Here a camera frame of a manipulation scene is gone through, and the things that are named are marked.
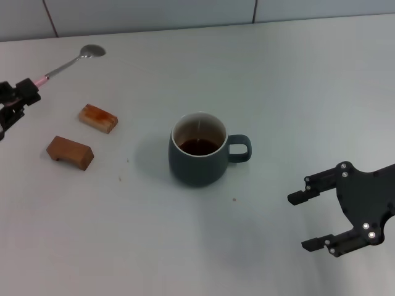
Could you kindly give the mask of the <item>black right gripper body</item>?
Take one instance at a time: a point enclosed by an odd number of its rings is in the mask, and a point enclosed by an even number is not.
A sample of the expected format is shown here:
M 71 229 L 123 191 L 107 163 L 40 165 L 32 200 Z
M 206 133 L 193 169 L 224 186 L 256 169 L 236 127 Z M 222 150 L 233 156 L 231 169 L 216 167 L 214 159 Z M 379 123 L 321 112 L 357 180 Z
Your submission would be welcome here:
M 336 166 L 336 195 L 357 237 L 383 243 L 386 222 L 394 216 L 394 165 L 363 172 L 351 162 Z

